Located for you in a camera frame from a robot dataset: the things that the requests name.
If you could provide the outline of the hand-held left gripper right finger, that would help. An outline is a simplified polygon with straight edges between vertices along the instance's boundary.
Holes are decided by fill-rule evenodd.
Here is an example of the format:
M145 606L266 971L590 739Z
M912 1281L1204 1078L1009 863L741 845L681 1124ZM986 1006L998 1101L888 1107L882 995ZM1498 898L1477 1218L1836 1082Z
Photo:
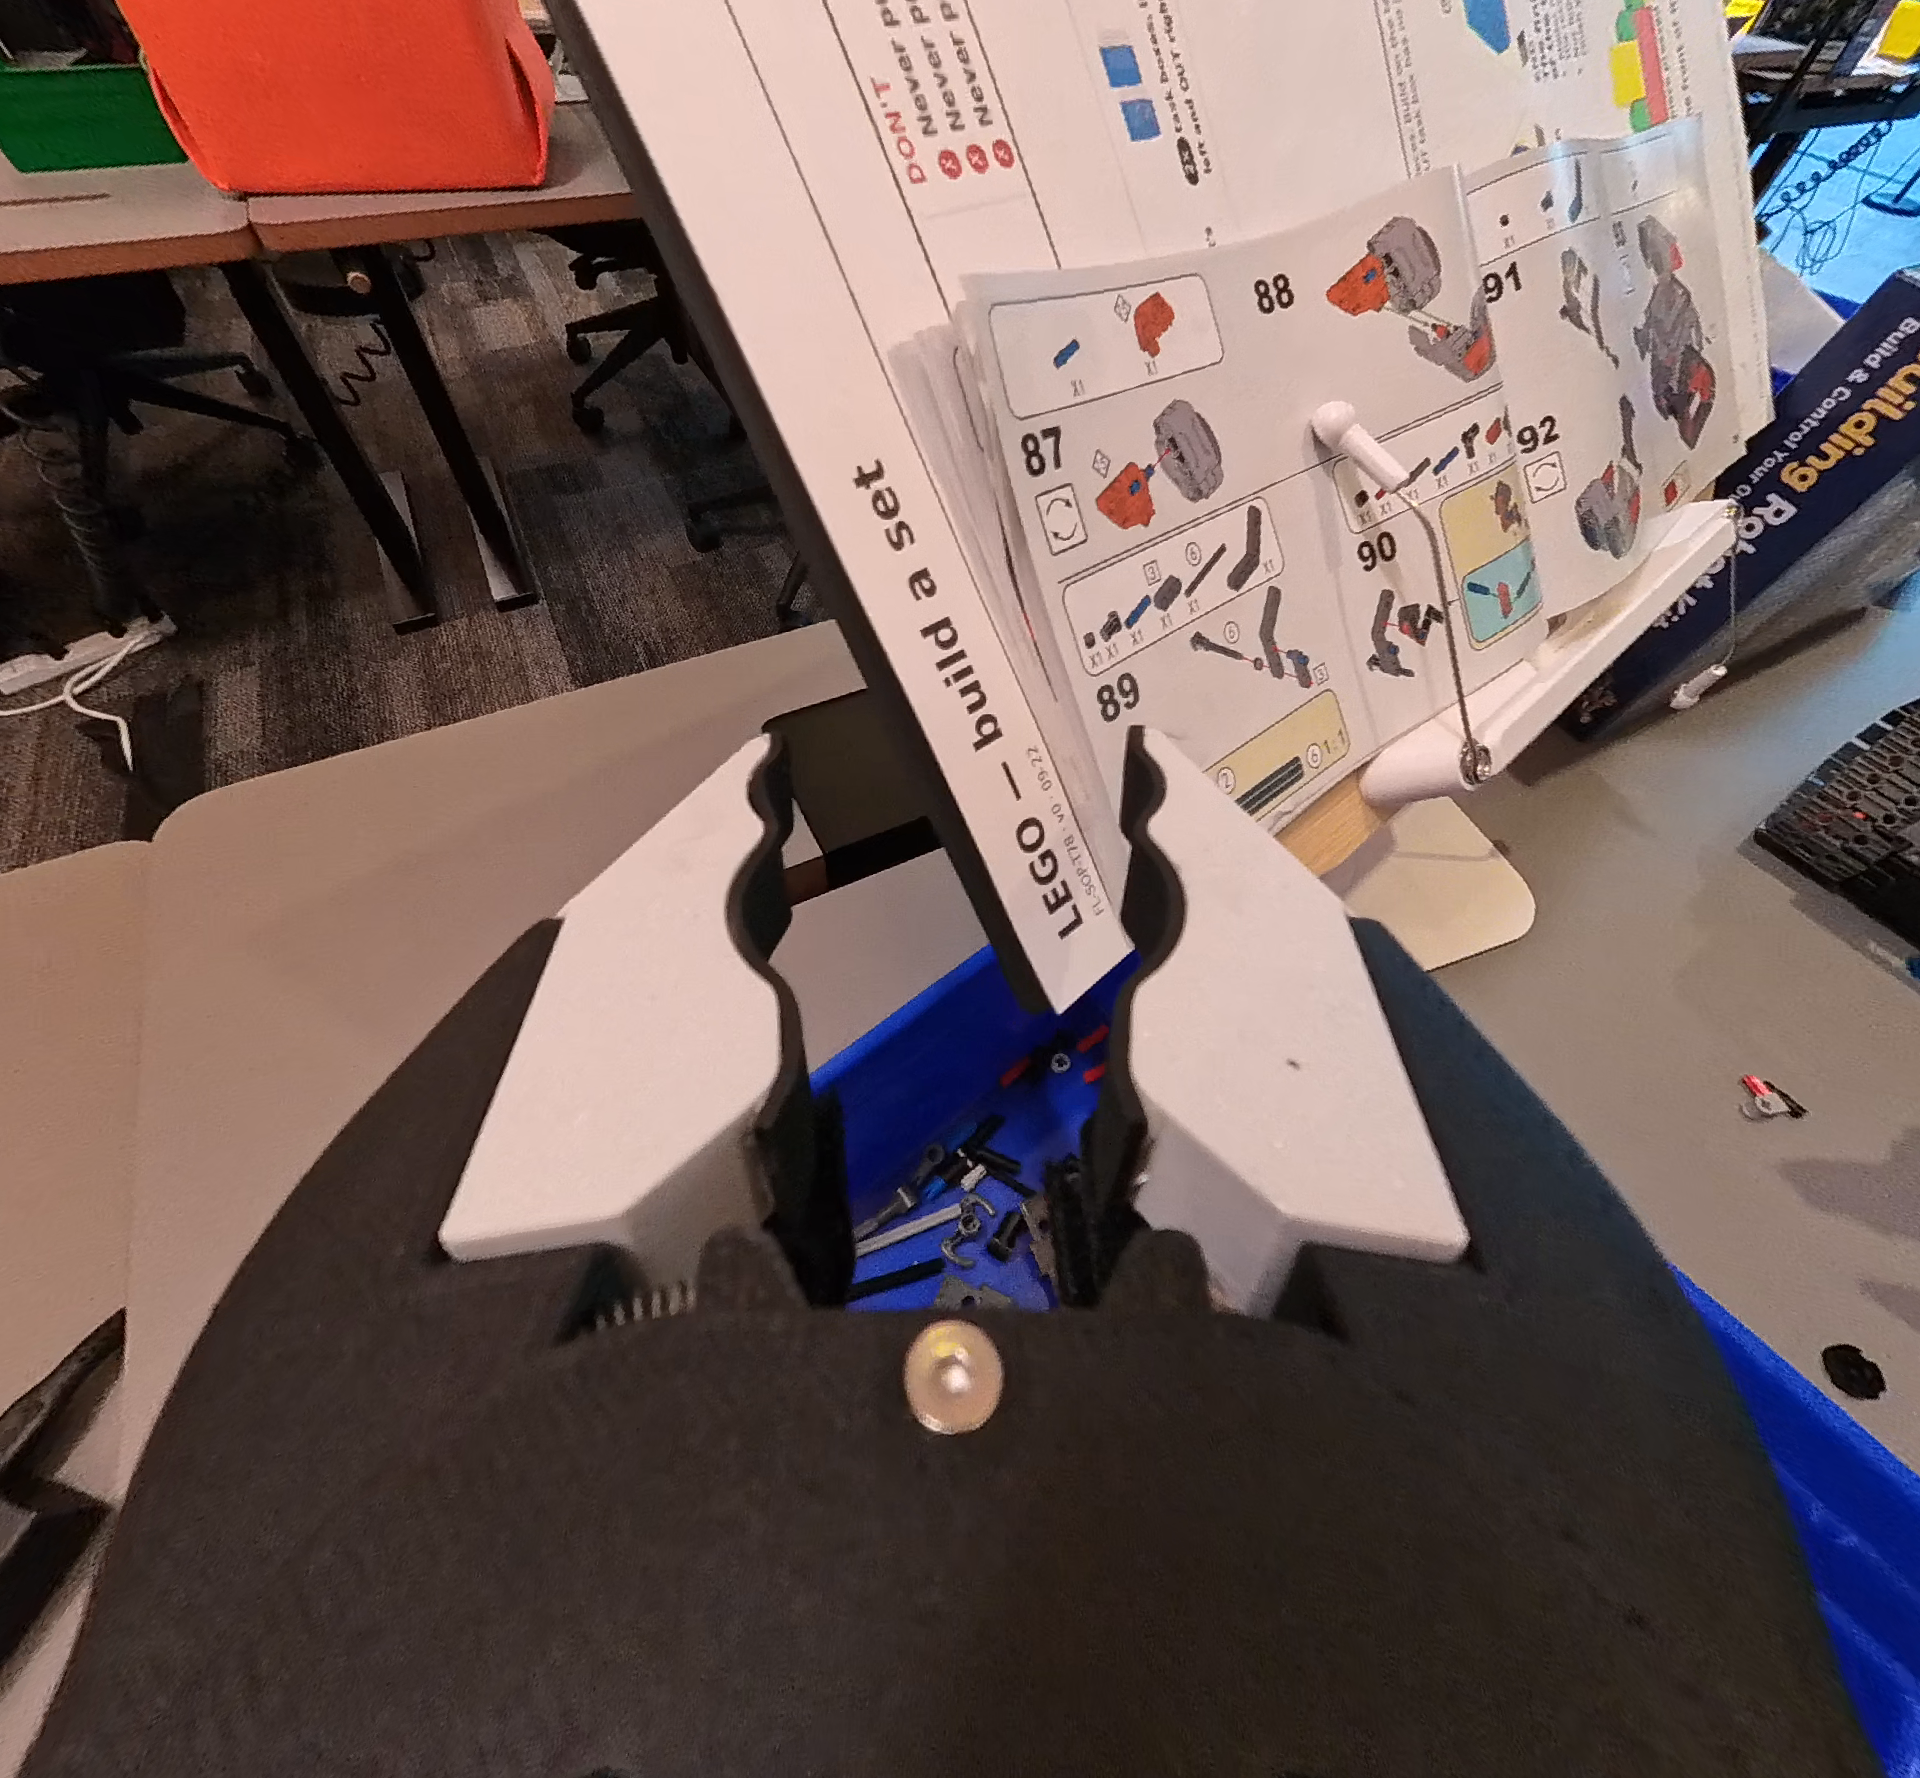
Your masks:
M1301 1251L1451 1266L1469 1246L1344 902L1157 727L1123 749L1137 957L1092 1113L1092 1267L1186 1235L1228 1310Z

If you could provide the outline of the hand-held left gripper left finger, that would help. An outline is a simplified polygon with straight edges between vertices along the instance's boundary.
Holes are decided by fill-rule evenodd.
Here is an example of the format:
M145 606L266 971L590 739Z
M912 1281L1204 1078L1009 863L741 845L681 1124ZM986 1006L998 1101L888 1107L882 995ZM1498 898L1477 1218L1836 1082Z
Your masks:
M792 805L781 739L754 735L559 907L447 1257L697 1264L778 1212L803 1098L800 1008L772 968Z

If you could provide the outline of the blue bin with white tag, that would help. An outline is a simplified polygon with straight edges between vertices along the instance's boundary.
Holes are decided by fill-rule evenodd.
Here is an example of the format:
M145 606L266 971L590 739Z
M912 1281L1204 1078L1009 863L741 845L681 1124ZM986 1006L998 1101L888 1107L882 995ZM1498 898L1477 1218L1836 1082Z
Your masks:
M1092 1111L1086 1072L1140 964L1123 958L1063 1015L1020 1010L996 953L981 948L877 1023L812 1076L840 1098L857 1199L919 1142L978 1116L1011 1120L1012 1153L1040 1162ZM1734 1310L1670 1267L1725 1365L1790 1504L1836 1663L1887 1773L1919 1755L1919 1479L1822 1387Z

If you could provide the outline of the pile of small dark bricks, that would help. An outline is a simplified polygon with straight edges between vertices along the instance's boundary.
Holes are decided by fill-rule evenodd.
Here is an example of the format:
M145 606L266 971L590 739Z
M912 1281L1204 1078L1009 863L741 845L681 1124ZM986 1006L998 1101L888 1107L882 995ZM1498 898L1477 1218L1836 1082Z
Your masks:
M931 1063L907 1099L840 1089L851 1167L851 1310L1055 1310L1049 1187L1079 1172L1085 1124L1109 1070L1101 1008L1012 1056L946 1111Z

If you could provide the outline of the instruction booklet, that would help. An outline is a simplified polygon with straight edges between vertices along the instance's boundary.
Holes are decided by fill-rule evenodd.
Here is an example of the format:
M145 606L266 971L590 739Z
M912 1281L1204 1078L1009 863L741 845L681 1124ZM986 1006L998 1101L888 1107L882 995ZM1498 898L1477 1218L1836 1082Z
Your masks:
M1628 580L1742 446L1709 125L974 273L891 357L1086 842L1132 726L1271 832Z

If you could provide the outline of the tracked toy brick robot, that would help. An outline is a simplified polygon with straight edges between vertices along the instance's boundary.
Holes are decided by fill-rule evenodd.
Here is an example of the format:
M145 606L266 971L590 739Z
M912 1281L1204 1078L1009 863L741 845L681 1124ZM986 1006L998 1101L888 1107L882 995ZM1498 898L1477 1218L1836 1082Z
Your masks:
M1919 701L1894 706L1755 830L1755 843L1919 950Z

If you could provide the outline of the white power strip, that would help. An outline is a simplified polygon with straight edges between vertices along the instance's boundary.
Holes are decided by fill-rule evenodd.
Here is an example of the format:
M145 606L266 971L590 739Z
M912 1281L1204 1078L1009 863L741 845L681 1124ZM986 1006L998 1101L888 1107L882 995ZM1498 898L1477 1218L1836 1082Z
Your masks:
M3 696L19 698L54 689L74 673L96 669L102 663L132 662L132 658L162 646L175 635L177 624L170 617L140 617L120 635L93 633L70 642L58 654L29 651L8 658L3 662Z

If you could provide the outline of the black rectangular case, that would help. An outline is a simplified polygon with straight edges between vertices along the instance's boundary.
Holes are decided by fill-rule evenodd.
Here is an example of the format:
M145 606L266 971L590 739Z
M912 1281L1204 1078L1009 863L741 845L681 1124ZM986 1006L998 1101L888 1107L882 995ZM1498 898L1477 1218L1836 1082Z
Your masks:
M86 1387L121 1358L114 1310L3 1416L3 1665L8 1667L109 1515L106 1502L39 1473L41 1448Z

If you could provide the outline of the black office chair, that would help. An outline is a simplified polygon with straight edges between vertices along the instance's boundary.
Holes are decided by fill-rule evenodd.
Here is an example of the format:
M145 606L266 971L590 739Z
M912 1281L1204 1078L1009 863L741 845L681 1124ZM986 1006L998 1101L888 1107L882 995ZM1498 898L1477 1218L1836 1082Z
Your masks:
M187 305L162 271L6 287L3 366L5 437L35 464L114 635L155 612L109 494L111 435L135 435L138 410L268 433L293 464L321 454L266 410L279 391L250 353L187 342Z
M546 235L570 253L568 271L581 290L588 290L605 277L628 273L645 275L653 283L653 292L644 299L563 325L565 357L582 366L588 365L588 340L605 333L617 338L613 350L570 391L568 410L575 426L597 438L605 431L605 410L598 406L597 395L645 355L664 346L675 365L691 365L707 378L726 406L730 418L728 438L742 442L747 431L718 378L706 342L685 311L658 240L645 221L588 221L584 225L549 228ZM682 504L685 536L696 550L706 554L715 550L730 532L758 529L752 521L761 515L771 517L778 507L775 494L765 481L736 494L697 494ZM805 584L807 567L802 552L795 550L775 602L778 623L784 633L800 631L805 621L802 609Z

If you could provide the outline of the robot kit box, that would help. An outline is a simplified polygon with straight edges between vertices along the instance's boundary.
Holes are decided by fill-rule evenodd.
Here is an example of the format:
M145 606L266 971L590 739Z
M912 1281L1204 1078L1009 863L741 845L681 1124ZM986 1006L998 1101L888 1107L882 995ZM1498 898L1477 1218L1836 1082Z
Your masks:
M1894 273L1774 397L1774 420L1718 481L1737 540L1592 687L1558 730L1592 742L1669 706L1697 673L1729 663L1790 600L1821 550L1916 462L1919 278Z

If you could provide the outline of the grey desk with black legs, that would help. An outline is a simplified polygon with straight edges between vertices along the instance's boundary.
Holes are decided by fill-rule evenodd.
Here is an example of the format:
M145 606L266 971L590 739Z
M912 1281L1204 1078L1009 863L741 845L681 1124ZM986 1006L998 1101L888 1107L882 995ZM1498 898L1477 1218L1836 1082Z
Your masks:
M481 552L493 604L516 611L542 594L495 467L463 421L393 268L419 240L610 223L632 213L628 178L584 107L563 107L546 181L534 189L230 197L196 168L145 166L22 173L5 166L5 287L144 271L216 268L272 372L374 536L401 633L441 617L397 475L375 470L268 277L271 258L332 253L368 275L374 311L439 446Z

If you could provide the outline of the large white instruction sheet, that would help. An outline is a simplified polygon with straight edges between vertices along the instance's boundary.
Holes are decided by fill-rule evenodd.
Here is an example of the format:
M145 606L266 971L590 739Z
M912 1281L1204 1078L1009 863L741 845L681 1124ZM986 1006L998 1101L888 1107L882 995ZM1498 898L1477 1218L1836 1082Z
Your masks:
M965 277L1216 245L1697 117L1757 277L1734 460L1770 413L1719 0L547 1L1028 1003L1125 958L1129 848L1122 779L1094 842L1070 820L891 365Z

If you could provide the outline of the orange plastic bin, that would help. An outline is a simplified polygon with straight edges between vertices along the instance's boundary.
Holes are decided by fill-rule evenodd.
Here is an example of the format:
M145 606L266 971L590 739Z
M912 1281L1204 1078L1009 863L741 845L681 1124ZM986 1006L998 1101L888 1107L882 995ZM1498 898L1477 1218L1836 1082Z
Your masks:
M521 0L116 0L231 197L535 189L556 77Z

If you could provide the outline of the green bin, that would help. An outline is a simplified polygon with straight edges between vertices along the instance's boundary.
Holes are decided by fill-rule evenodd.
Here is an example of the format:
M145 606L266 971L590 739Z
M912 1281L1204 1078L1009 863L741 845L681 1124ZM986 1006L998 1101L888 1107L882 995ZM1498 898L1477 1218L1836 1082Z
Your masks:
M156 168L188 160L140 63L6 63L3 153L26 173Z

